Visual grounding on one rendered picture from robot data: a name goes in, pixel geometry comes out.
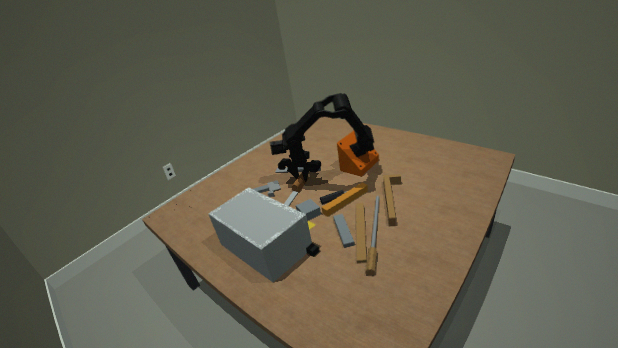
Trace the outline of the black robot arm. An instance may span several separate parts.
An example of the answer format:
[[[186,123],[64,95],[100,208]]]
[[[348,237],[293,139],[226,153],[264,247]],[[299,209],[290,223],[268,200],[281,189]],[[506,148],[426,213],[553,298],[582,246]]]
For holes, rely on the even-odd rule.
[[[330,102],[334,104],[334,112],[324,109]],[[301,152],[303,150],[301,141],[305,141],[305,131],[322,117],[341,118],[347,121],[354,130],[356,137],[356,142],[351,144],[350,147],[357,157],[375,149],[371,128],[364,125],[353,111],[348,96],[345,93],[338,93],[329,95],[323,101],[316,101],[296,124],[291,124],[285,128],[282,133],[282,140],[270,141],[271,154],[286,153],[286,150],[293,154]]]

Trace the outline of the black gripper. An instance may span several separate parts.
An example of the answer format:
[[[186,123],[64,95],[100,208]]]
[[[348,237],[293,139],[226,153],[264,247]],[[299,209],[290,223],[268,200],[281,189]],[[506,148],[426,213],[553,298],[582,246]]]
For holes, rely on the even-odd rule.
[[[295,154],[290,153],[289,158],[291,159],[283,158],[278,163],[278,169],[284,170],[287,166],[287,171],[290,172],[297,179],[299,177],[298,167],[303,167],[304,170],[302,171],[302,175],[304,181],[306,182],[309,171],[317,172],[321,167],[321,162],[319,160],[312,160],[311,162],[305,163],[304,152],[305,150],[302,150],[301,152]]]

